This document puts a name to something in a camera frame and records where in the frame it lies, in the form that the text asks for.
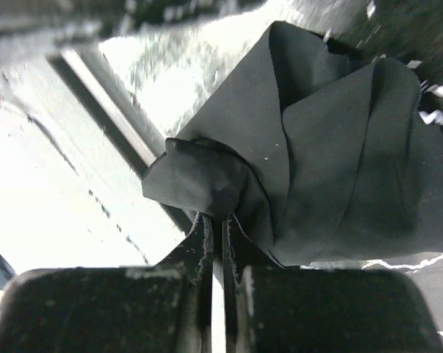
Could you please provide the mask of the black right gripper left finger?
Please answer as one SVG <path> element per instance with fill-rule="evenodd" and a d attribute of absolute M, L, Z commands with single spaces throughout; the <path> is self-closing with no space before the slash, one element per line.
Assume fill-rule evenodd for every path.
<path fill-rule="evenodd" d="M 210 352 L 213 231 L 155 266 L 36 269 L 0 302 L 0 352 Z"/>

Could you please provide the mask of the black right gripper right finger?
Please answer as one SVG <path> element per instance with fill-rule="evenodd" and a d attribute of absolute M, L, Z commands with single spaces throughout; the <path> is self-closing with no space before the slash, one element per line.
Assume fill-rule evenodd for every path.
<path fill-rule="evenodd" d="M 443 352 L 419 288 L 393 271 L 282 268 L 222 225 L 228 352 Z"/>

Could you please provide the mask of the black underwear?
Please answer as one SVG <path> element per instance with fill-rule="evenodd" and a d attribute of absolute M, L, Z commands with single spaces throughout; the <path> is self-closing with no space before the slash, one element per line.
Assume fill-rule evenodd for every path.
<path fill-rule="evenodd" d="M 276 21 L 143 177 L 146 198 L 221 219 L 282 265 L 443 252 L 443 129 L 415 73 Z"/>

